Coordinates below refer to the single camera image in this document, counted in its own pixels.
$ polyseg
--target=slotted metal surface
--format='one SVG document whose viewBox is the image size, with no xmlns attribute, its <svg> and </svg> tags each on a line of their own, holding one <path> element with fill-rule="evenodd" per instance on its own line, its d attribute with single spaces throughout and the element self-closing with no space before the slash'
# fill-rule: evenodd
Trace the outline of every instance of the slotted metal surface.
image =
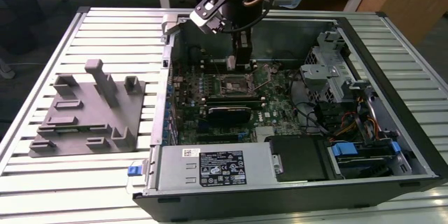
<svg viewBox="0 0 448 224">
<path fill-rule="evenodd" d="M 38 85 L 26 101 L 0 150 L 2 223 L 156 223 L 140 210 L 127 192 L 127 167 L 148 157 L 152 118 L 158 95 L 158 73 L 164 50 L 160 41 L 162 17 L 188 10 L 92 8 L 78 14 L 52 56 Z M 375 14 L 272 11 L 283 16 L 344 15 L 442 155 L 448 160 L 448 95 L 439 76 L 415 49 L 408 46 L 388 20 Z M 87 59 L 100 58 L 115 80 L 136 75 L 147 82 L 138 152 L 30 158 L 36 135 L 55 95 L 51 87 L 59 73 L 72 73 L 78 81 L 92 81 L 83 73 Z M 354 63 L 362 77 L 363 69 Z M 138 177 L 132 184 L 144 185 Z M 364 209 L 339 209 L 288 215 L 214 220 L 210 223 L 447 223 L 448 189 L 442 186 L 411 193 Z"/>
</svg>

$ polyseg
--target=blue plastic clip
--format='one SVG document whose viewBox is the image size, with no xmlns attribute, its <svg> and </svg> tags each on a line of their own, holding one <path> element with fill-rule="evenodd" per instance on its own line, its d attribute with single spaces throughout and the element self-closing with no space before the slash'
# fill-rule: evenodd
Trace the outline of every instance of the blue plastic clip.
<svg viewBox="0 0 448 224">
<path fill-rule="evenodd" d="M 331 147 L 335 156 L 356 155 L 358 150 L 354 143 L 338 143 Z"/>
<path fill-rule="evenodd" d="M 142 171 L 143 171 L 142 165 L 130 166 L 128 167 L 128 176 L 130 177 L 142 176 L 143 175 Z"/>
<path fill-rule="evenodd" d="M 394 148 L 395 154 L 402 152 L 402 148 L 398 142 L 392 142 L 392 148 Z"/>
</svg>

